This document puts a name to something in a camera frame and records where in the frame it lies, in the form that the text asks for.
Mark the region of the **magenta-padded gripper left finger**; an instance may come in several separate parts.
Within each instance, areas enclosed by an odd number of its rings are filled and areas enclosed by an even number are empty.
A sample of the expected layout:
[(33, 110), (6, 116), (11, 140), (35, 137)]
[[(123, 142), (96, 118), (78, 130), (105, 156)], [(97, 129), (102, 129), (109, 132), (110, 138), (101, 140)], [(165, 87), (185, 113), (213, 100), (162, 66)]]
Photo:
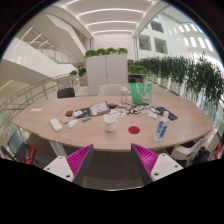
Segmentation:
[(93, 155), (94, 148), (90, 144), (69, 156), (58, 156), (44, 170), (81, 186)]

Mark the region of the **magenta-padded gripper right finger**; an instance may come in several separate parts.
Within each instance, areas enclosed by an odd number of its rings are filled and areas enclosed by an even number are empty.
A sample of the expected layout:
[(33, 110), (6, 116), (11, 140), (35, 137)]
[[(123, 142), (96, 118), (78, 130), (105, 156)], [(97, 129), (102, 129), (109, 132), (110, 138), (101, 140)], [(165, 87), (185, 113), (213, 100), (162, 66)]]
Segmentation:
[(159, 180), (182, 169), (168, 154), (157, 154), (132, 143), (131, 153), (144, 185)]

